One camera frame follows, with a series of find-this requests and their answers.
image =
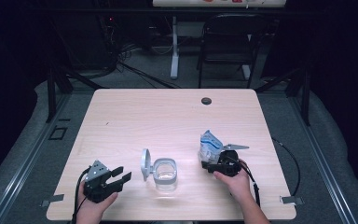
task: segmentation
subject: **background table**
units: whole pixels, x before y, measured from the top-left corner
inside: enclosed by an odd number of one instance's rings
[[[203,97],[212,103],[202,104]],[[252,170],[268,219],[296,216],[292,205],[280,202],[280,196],[290,193],[254,91],[159,89],[94,93],[55,191],[64,194],[63,201],[52,203],[47,217],[71,219],[76,181],[99,160],[111,170],[124,166],[123,174],[132,172],[132,179],[105,211],[105,220],[242,219],[226,186],[201,168],[197,153],[200,136],[207,130],[223,144],[250,147],[238,153]],[[158,191],[152,176],[144,182],[144,148],[150,150],[152,161],[164,157],[176,161],[174,192]]]

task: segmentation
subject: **chair backrest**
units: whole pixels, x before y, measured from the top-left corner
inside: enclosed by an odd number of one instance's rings
[[[261,15],[225,13],[208,19],[203,26],[204,34],[258,35],[264,34],[269,22]]]

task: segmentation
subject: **person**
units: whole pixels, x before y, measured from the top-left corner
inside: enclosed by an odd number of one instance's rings
[[[249,176],[241,169],[237,175],[230,177],[223,175],[217,171],[213,172],[216,179],[222,181],[227,185],[228,190],[240,205],[243,221],[246,224],[264,224],[269,223],[269,220],[264,215],[261,208],[255,202],[249,186]],[[78,192],[78,203],[81,204],[77,215],[76,224],[97,224],[103,217],[103,212],[116,200],[118,193],[114,192],[104,201],[94,203],[83,194],[84,181],[81,182]]]

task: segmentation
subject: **blue and white package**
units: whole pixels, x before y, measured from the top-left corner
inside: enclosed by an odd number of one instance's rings
[[[209,130],[200,138],[199,160],[217,164],[223,144]]]

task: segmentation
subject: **open lid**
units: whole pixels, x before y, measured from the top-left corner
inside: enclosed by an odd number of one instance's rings
[[[142,171],[142,175],[144,175],[144,181],[146,181],[150,173],[153,173],[153,165],[152,165],[149,149],[147,148],[144,148],[144,151],[142,152],[141,171]]]

